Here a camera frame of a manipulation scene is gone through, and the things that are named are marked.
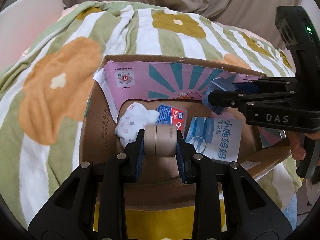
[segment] striped blanket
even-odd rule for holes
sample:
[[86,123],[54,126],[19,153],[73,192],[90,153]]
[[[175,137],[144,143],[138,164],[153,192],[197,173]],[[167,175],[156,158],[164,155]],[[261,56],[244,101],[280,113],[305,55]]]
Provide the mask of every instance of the striped blanket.
[[[0,77],[0,193],[25,228],[78,166],[92,77],[111,54],[192,57],[270,77],[294,76],[282,50],[197,14],[133,2],[82,3],[42,33]],[[301,185],[294,160],[280,163],[259,184],[284,209]],[[128,213],[132,230],[136,217]],[[166,227],[130,237],[175,239],[178,232]],[[190,238],[185,233],[179,237]]]

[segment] white wall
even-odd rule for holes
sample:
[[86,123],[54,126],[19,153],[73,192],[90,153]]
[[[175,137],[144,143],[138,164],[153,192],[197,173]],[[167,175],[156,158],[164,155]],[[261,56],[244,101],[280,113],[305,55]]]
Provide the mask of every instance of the white wall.
[[[317,6],[316,2],[314,0],[302,0],[301,1],[301,6],[306,10],[308,13],[315,29],[320,37],[320,9]],[[294,67],[294,62],[291,56],[290,51],[287,49],[284,49],[284,53],[286,57],[288,58],[288,61],[292,67]]]

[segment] metal screw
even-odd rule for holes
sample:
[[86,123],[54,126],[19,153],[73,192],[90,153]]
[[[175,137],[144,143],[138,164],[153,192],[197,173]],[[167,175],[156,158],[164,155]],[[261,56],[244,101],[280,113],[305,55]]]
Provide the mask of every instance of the metal screw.
[[195,155],[193,155],[193,157],[198,161],[203,158],[202,154],[200,154],[200,153],[196,153]]
[[83,163],[80,164],[80,167],[81,167],[81,168],[84,168],[84,169],[85,169],[85,168],[88,168],[89,166],[90,166],[90,163],[89,163],[89,162],[83,162]]
[[127,155],[125,154],[125,153],[119,153],[118,155],[117,155],[117,158],[119,159],[119,160],[123,160],[123,159],[125,159],[127,157]]
[[237,163],[237,162],[231,162],[231,163],[230,163],[230,167],[233,168],[233,169],[237,169],[237,168],[239,168],[239,163]]

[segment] cylindrical object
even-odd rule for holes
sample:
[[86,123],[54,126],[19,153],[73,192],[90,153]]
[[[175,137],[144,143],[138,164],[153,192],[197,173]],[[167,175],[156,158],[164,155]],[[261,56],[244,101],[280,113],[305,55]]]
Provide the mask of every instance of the cylindrical object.
[[177,130],[172,125],[150,125],[145,127],[144,153],[158,157],[175,157]]

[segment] cardboard box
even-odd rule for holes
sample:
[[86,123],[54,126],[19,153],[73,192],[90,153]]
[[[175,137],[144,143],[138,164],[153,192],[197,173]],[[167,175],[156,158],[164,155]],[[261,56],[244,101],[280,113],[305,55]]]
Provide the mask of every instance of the cardboard box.
[[[247,75],[263,75],[254,70],[192,58],[153,55],[114,55],[106,56],[101,67],[103,67],[108,60],[115,62],[178,62],[210,68],[223,68],[229,72]],[[186,136],[188,132],[190,120],[193,116],[211,116],[211,110],[201,104],[201,101],[171,99],[147,102],[132,99],[122,105],[119,118],[132,102],[140,102],[147,109],[156,109],[159,104],[164,102],[186,109],[188,114],[184,136]],[[266,174],[290,155],[290,146],[286,139],[271,148],[262,149],[258,128],[247,125],[244,116],[238,112],[237,109],[228,108],[227,112],[233,113],[237,119],[244,120],[238,162],[260,162],[260,164],[248,170],[253,178],[256,179]],[[91,161],[94,164],[106,162],[112,156],[122,152],[123,149],[120,141],[114,134],[115,127],[116,123],[112,119],[103,91],[99,84],[95,82],[88,100],[81,132],[80,162]],[[185,185],[181,182],[176,159],[171,157],[155,158],[146,156],[139,182],[135,185],[126,185],[125,187],[125,202],[126,208],[128,209],[168,210],[192,206],[194,205],[194,199],[195,185]]]

